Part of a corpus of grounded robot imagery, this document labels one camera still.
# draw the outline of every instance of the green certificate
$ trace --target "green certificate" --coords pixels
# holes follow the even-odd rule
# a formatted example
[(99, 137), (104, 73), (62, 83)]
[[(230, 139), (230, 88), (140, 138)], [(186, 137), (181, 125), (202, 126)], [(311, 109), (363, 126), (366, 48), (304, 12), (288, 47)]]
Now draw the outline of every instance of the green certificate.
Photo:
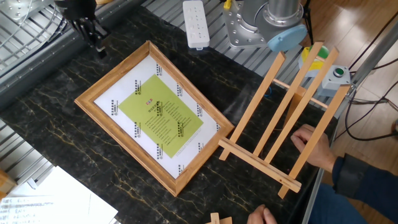
[(170, 157), (200, 128), (203, 121), (157, 76), (151, 76), (119, 109)]

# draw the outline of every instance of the blue sleeve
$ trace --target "blue sleeve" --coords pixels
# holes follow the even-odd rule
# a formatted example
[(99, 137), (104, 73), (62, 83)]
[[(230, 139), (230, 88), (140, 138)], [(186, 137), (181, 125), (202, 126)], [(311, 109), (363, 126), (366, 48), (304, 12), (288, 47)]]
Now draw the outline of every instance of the blue sleeve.
[(333, 166), (336, 193), (360, 200), (398, 223), (398, 177), (350, 155), (337, 158)]

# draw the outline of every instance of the wooden easel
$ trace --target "wooden easel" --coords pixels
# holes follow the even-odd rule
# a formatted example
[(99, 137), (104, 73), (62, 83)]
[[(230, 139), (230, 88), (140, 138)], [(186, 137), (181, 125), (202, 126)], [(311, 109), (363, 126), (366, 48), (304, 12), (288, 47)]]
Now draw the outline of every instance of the wooden easel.
[[(264, 77), (264, 80), (262, 81), (256, 94), (251, 100), (248, 108), (244, 112), (242, 119), (240, 120), (239, 124), (234, 130), (231, 138), (230, 139), (222, 138), (218, 143), (221, 147), (224, 148), (224, 151), (220, 156), (221, 160), (224, 161), (228, 157), (229, 153), (233, 153), (236, 156), (240, 157), (242, 160), (249, 163), (250, 165), (254, 166), (263, 173), (269, 175), (276, 181), (280, 182), (282, 184), (282, 188), (279, 191), (278, 195), (281, 198), (285, 197), (288, 189), (293, 190), (294, 192), (298, 192), (300, 190), (301, 183), (295, 180), (295, 178), (297, 177), (300, 170), (304, 166), (305, 161), (308, 159), (313, 148), (317, 144), (322, 133), (325, 131), (330, 120), (332, 119), (333, 115), (336, 113), (336, 110), (338, 109), (340, 103), (343, 101), (345, 95), (347, 94), (350, 88), (350, 85), (341, 85), (336, 95), (333, 97), (329, 106), (326, 106), (323, 103), (320, 103), (319, 101), (312, 98), (318, 86), (321, 84), (322, 80), (324, 79), (330, 67), (333, 65), (333, 62), (336, 60), (338, 56), (338, 51), (336, 48), (334, 48), (330, 52), (322, 68), (318, 72), (318, 75), (313, 79), (310, 87), (306, 90), (305, 88), (300, 86), (305, 74), (307, 74), (311, 64), (317, 57), (322, 45), (323, 42), (316, 42), (313, 45), (311, 52), (308, 55), (308, 58), (306, 59), (300, 71), (298, 71), (298, 74), (296, 75), (291, 86), (288, 86), (287, 84), (274, 79), (285, 60), (285, 55), (282, 52), (280, 52), (276, 57), (274, 63), (272, 64), (271, 68), (269, 69), (267, 75)], [(277, 108), (275, 115), (272, 117), (270, 123), (268, 124), (268, 127), (264, 131), (264, 134), (262, 135), (260, 141), (258, 142), (254, 152), (250, 153), (241, 146), (237, 145), (236, 141), (240, 137), (241, 133), (243, 132), (243, 129), (246, 127), (254, 110), (257, 108), (262, 97), (266, 93), (269, 85), (273, 81), (276, 82), (277, 84), (289, 88), (289, 90), (287, 91), (283, 100), (280, 102), (280, 105)], [(305, 149), (303, 150), (300, 157), (297, 159), (295, 165), (293, 166), (293, 169), (290, 171), (289, 175), (287, 175), (282, 171), (280, 171), (279, 169), (275, 168), (274, 166), (270, 165), (270, 162), (310, 100), (314, 101), (315, 103), (318, 103), (319, 105), (327, 109), (323, 114), (320, 122), (318, 123), (318, 126), (315, 128), (315, 131), (312, 134), (310, 140), (306, 144)], [(285, 111), (289, 103), (290, 107), (287, 112), (284, 128), (279, 134), (279, 137), (275, 141), (274, 145), (272, 146), (266, 158), (262, 160), (258, 156), (261, 153), (262, 149), (264, 148), (269, 136), (271, 135), (272, 131), (274, 130), (276, 124), (280, 120), (280, 117), (282, 116), (283, 112)]]

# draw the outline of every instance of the blue cap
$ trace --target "blue cap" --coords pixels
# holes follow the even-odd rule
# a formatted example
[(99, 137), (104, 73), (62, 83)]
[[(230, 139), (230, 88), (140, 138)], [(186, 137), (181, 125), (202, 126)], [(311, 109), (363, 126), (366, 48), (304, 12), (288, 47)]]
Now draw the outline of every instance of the blue cap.
[(303, 41), (306, 35), (307, 28), (300, 24), (276, 35), (268, 41), (267, 45), (274, 52), (290, 50)]

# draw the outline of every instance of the wooden floor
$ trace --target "wooden floor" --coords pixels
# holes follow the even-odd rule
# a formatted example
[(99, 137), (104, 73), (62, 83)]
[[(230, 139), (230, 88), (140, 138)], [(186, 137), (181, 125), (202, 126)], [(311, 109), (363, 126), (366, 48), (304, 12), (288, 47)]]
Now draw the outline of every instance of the wooden floor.
[[(336, 64), (351, 65), (358, 55), (368, 46), (384, 24), (398, 11), (396, 0), (314, 0), (312, 9), (312, 24), (315, 40), (324, 40), (331, 49), (337, 46), (340, 56)], [(370, 51), (376, 46), (379, 38)], [(356, 70), (366, 58), (354, 66)], [(390, 49), (379, 65), (390, 62), (398, 57), (398, 42)], [(374, 71), (361, 84), (356, 98), (378, 100), (387, 89), (398, 80), (398, 62), (388, 67)], [(398, 86), (386, 97), (398, 104)], [(354, 105), (349, 113), (348, 122), (352, 123), (365, 114), (371, 105)], [(345, 128), (345, 113), (342, 114), (338, 125), (338, 134)], [(356, 126), (351, 132), (361, 138), (375, 135), (389, 134), (391, 124), (398, 119), (398, 112), (388, 104), (378, 105), (376, 109)], [(347, 134), (342, 135), (333, 144), (336, 155), (351, 154), (373, 166), (388, 170), (398, 175), (398, 139), (387, 138), (377, 141), (356, 141)], [(330, 175), (324, 177), (324, 182), (331, 183)], [(362, 216), (369, 223), (392, 223), (369, 206), (351, 200)]]

